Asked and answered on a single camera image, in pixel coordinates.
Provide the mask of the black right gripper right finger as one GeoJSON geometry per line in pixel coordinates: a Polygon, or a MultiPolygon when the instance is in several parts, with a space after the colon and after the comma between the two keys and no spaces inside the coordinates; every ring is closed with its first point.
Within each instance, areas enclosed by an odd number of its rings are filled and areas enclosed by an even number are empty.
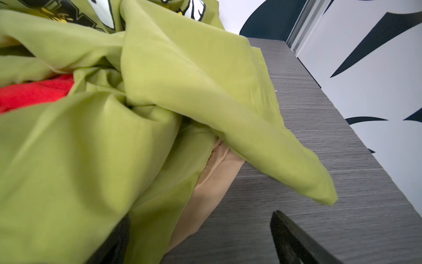
{"type": "Polygon", "coordinates": [[[281,211],[274,211],[271,235],[281,264],[342,264],[281,211]]]}

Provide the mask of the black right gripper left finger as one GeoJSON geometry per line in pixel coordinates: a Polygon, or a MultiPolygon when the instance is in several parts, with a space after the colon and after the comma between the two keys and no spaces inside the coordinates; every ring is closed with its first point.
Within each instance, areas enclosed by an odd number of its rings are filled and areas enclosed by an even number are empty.
{"type": "Polygon", "coordinates": [[[123,264],[129,244],[130,226],[130,218],[127,214],[86,261],[86,264],[123,264]]]}

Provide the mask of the red cloth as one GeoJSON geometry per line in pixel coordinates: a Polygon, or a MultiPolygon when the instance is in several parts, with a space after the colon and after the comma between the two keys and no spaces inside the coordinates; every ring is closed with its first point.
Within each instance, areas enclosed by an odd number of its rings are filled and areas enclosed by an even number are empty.
{"type": "Polygon", "coordinates": [[[53,79],[1,88],[1,114],[36,104],[58,101],[67,96],[73,85],[73,75],[61,75],[53,79]]]}

